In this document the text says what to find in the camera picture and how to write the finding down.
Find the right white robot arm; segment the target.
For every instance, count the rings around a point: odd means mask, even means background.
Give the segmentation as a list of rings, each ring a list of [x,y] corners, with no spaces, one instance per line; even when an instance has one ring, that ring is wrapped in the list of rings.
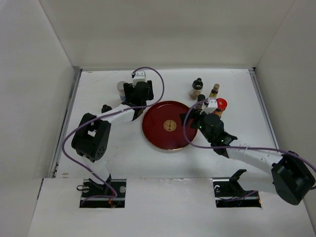
[[[267,173],[273,188],[256,182],[256,190],[267,188],[268,192],[276,193],[291,205],[298,205],[309,191],[315,190],[316,179],[310,171],[315,167],[295,152],[243,145],[236,136],[225,131],[224,123],[214,113],[193,110],[181,114],[180,119],[184,127],[198,129],[216,154]]]

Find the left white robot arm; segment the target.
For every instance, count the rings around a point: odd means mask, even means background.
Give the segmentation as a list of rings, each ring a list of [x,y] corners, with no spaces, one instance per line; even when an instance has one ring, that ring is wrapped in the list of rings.
[[[87,167],[93,178],[88,181],[88,188],[95,191],[96,196],[116,196],[117,192],[111,187],[111,175],[105,167],[103,155],[106,152],[110,132],[119,126],[139,118],[147,101],[154,98],[153,85],[150,80],[133,80],[124,83],[125,100],[116,108],[103,105],[101,114],[86,113],[81,118],[78,129],[71,141],[71,147],[76,153],[88,159]]]

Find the small black lid spice jar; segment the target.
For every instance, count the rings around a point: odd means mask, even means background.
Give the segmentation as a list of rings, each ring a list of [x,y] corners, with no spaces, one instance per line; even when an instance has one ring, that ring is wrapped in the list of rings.
[[[205,100],[205,96],[203,94],[198,95],[197,97],[197,105],[196,105],[196,109],[197,110],[201,110],[203,107],[203,103],[202,101]]]

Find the silver lid spice jar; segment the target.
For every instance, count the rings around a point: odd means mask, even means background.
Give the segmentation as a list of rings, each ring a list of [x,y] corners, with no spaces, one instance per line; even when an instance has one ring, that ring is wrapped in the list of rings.
[[[121,101],[123,101],[123,102],[125,101],[124,84],[125,84],[125,81],[120,81],[117,83],[117,90],[119,93],[119,97],[120,97]]]

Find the black cap brown spice bottle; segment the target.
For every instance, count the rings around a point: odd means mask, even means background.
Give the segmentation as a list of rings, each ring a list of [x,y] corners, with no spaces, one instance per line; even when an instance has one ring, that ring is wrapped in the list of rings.
[[[192,83],[192,88],[191,88],[191,91],[189,92],[189,96],[192,99],[197,99],[198,96],[201,94],[202,89],[203,89],[202,79],[201,78],[197,78]]]

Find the tall yellow label bottle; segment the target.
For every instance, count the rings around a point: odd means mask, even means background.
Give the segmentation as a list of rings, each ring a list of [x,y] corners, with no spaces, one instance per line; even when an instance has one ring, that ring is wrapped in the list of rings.
[[[219,87],[220,85],[219,84],[214,84],[210,94],[209,94],[209,98],[217,98],[217,95],[218,95],[218,91],[219,91]]]

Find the black cap white powder bottle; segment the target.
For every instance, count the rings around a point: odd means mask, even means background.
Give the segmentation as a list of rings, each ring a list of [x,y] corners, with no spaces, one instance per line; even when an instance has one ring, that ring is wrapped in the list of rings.
[[[111,106],[108,106],[108,105],[103,105],[102,106],[102,109],[101,109],[101,113],[106,113],[108,111],[112,110],[112,107]]]

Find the round red tray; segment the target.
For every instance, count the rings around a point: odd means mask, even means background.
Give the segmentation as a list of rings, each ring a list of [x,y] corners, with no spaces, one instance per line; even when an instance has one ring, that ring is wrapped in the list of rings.
[[[163,101],[150,107],[142,120],[146,139],[163,150],[178,150],[189,145],[198,130],[190,127],[193,120],[188,119],[185,139],[181,115],[185,115],[188,110],[188,106],[177,101]]]

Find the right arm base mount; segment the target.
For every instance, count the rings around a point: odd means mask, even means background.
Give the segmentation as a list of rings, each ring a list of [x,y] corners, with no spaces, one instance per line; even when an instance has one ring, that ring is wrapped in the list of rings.
[[[217,208],[261,208],[258,191],[246,191],[238,182],[241,175],[245,172],[246,169],[239,169],[231,177],[215,178],[212,180]]]

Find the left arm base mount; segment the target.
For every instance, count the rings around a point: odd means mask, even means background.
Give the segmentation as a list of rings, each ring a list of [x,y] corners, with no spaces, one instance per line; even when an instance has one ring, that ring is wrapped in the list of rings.
[[[97,184],[91,179],[85,179],[76,190],[81,192],[80,208],[125,208],[126,179],[107,179],[107,183],[117,195],[105,184]]]

